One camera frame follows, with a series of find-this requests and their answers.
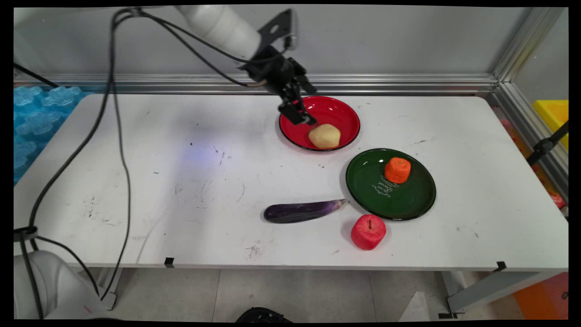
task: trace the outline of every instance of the white table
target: white table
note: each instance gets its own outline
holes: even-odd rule
[[[337,98],[358,113],[361,132],[345,148],[314,152],[281,134],[275,96],[119,95],[132,181],[122,266],[164,267],[174,258],[176,268],[493,271],[505,262],[491,275],[501,282],[458,292],[453,310],[568,270],[568,223],[483,99]],[[42,187],[87,135],[101,99],[83,99],[14,188],[15,228],[27,224]],[[372,148],[421,161],[437,198],[418,219],[386,221],[384,241],[363,251],[350,229],[366,212],[347,191],[345,170]],[[277,225],[262,218],[271,204],[339,198],[350,204],[320,219]],[[93,140],[46,195],[36,225],[88,266],[114,266],[126,203],[110,101]],[[39,246],[75,263],[57,247]],[[506,282],[508,275],[516,280]]]

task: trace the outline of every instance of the red apple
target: red apple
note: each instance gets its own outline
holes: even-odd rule
[[[387,228],[380,217],[363,215],[351,230],[353,243],[363,250],[373,250],[383,240]]]

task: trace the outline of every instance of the plate rim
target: plate rim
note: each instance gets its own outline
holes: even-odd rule
[[[351,161],[349,161],[349,164],[347,165],[347,169],[345,170],[345,184],[347,184],[347,189],[349,190],[349,194],[351,194],[351,196],[353,197],[353,199],[355,200],[355,202],[357,202],[357,203],[358,203],[360,206],[362,206],[362,207],[363,207],[365,210],[367,210],[369,213],[371,213],[371,214],[373,214],[373,215],[376,215],[376,216],[378,216],[378,217],[380,217],[380,218],[383,218],[383,219],[388,219],[388,220],[391,220],[391,221],[410,221],[410,220],[412,220],[412,219],[419,218],[419,217],[421,217],[421,216],[425,215],[425,214],[426,214],[426,212],[428,212],[428,211],[429,211],[429,210],[430,210],[430,209],[433,207],[434,203],[436,202],[436,194],[437,194],[437,188],[436,188],[436,182],[434,182],[434,178],[432,177],[432,174],[430,173],[430,171],[428,170],[428,168],[426,168],[426,166],[424,166],[424,164],[422,164],[422,163],[421,163],[419,160],[417,160],[416,158],[414,158],[414,160],[416,160],[416,161],[417,161],[417,162],[420,164],[420,166],[422,166],[422,167],[423,167],[423,168],[424,168],[424,169],[425,169],[425,170],[428,172],[428,176],[430,177],[430,180],[432,181],[432,185],[433,185],[433,189],[434,189],[434,192],[433,192],[433,197],[432,197],[432,201],[431,201],[431,202],[430,202],[430,204],[429,204],[429,205],[426,207],[426,209],[425,209],[425,210],[423,210],[422,212],[420,212],[418,215],[416,215],[416,216],[409,216],[409,217],[405,217],[405,218],[393,218],[393,217],[389,217],[389,216],[386,216],[386,215],[381,215],[381,214],[379,214],[379,213],[377,213],[377,212],[375,212],[375,211],[373,211],[373,210],[369,209],[368,207],[366,207],[364,204],[362,204],[362,203],[361,203],[361,202],[360,202],[360,201],[357,199],[357,197],[355,196],[355,194],[353,194],[353,190],[352,190],[352,189],[351,189],[351,187],[349,186],[349,179],[347,178],[347,176],[348,176],[348,174],[349,174],[349,169],[351,168],[351,164],[352,164],[352,163],[353,163],[353,161],[354,161],[354,160],[355,160],[357,157],[359,157],[360,155],[363,155],[363,154],[365,154],[365,153],[367,153],[367,152],[376,151],[376,150],[381,150],[381,151],[384,151],[384,150],[397,151],[397,152],[403,153],[403,154],[405,154],[405,155],[407,155],[407,156],[409,156],[409,157],[411,157],[411,158],[414,158],[414,157],[412,157],[411,155],[408,155],[407,153],[405,153],[405,152],[403,152],[403,151],[399,151],[399,150],[396,150],[396,149],[390,149],[390,148],[373,148],[373,149],[369,149],[369,150],[365,150],[365,151],[359,152],[359,153],[358,153],[358,154],[357,154],[355,157],[353,157],[353,158],[351,159]]]
[[[334,151],[334,150],[338,150],[338,149],[345,148],[347,145],[351,144],[357,138],[357,136],[359,136],[359,132],[361,131],[361,120],[359,119],[359,115],[357,114],[357,112],[350,105],[346,104],[345,102],[343,102],[343,101],[341,101],[339,99],[335,99],[335,98],[331,98],[331,97],[326,97],[324,95],[311,95],[310,97],[304,97],[303,100],[305,100],[307,98],[329,98],[329,99],[332,99],[332,100],[339,101],[339,102],[343,103],[344,105],[348,106],[353,111],[353,113],[355,113],[355,117],[357,118],[357,122],[359,123],[358,124],[359,125],[358,126],[359,128],[357,129],[357,133],[355,133],[355,136],[351,139],[351,141],[345,143],[344,145],[341,145],[340,147],[331,148],[331,149],[313,149],[313,148],[307,148],[307,147],[304,147],[304,146],[302,146],[302,145],[294,142],[293,140],[291,140],[286,135],[285,131],[282,130],[282,125],[281,125],[282,114],[280,113],[278,115],[278,128],[281,130],[282,135],[284,135],[285,138],[287,140],[289,140],[292,144],[294,144],[294,145],[296,145],[296,146],[298,146],[300,148],[303,148],[303,149],[306,149],[306,150],[310,150],[310,151],[326,152],[326,151]]]

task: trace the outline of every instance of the floor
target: floor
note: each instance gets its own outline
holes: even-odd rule
[[[468,274],[467,283],[482,278]],[[123,269],[110,316],[142,321],[235,322],[266,307],[292,322],[398,321],[415,291],[430,319],[447,312],[439,272],[269,269]],[[523,319],[513,296],[474,309],[461,320]]]

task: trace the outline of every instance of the eggplant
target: eggplant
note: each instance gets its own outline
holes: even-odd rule
[[[311,203],[275,204],[266,208],[264,211],[264,219],[273,223],[309,221],[330,214],[346,202],[347,199]]]

